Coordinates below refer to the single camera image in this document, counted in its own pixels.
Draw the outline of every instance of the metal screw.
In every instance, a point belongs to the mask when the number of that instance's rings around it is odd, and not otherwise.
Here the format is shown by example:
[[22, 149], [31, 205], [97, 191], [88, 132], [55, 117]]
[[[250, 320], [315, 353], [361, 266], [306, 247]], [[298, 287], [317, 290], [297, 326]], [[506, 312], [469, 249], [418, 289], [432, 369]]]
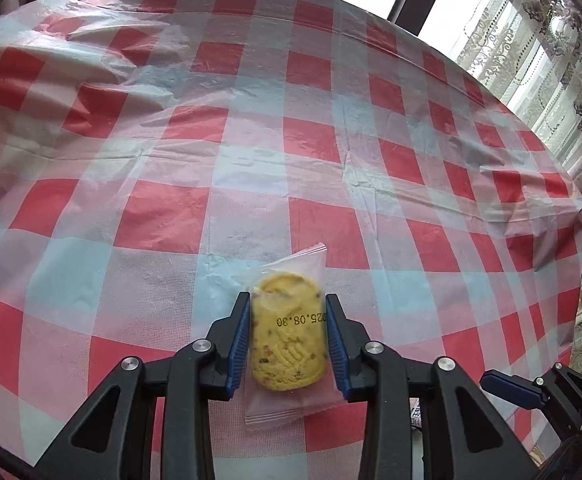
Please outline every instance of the metal screw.
[[369, 352], [369, 354], [381, 354], [384, 352], [384, 345], [379, 341], [369, 341], [364, 345], [364, 350]]
[[450, 357], [440, 357], [437, 360], [437, 366], [446, 372], [450, 372], [455, 368], [455, 361]]
[[208, 339], [198, 339], [193, 341], [193, 350], [196, 352], [207, 352], [211, 349], [211, 342]]
[[135, 370], [140, 365], [137, 357], [127, 357], [122, 361], [122, 370], [129, 372]]

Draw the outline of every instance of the yellow cookie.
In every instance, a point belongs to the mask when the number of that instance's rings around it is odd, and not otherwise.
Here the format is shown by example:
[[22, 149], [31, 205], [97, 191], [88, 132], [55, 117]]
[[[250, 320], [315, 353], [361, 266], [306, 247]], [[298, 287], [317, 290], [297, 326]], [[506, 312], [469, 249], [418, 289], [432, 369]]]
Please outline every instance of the yellow cookie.
[[276, 272], [251, 296], [251, 373], [270, 390], [313, 384], [327, 369], [326, 315], [320, 288], [292, 272]]

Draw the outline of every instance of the floral curtain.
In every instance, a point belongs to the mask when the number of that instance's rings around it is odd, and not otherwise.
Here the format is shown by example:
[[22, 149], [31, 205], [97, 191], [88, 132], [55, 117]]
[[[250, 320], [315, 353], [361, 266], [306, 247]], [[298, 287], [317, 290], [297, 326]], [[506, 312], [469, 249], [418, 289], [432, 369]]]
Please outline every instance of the floral curtain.
[[483, 0], [451, 58], [565, 164], [582, 140], [582, 14], [571, 0]]

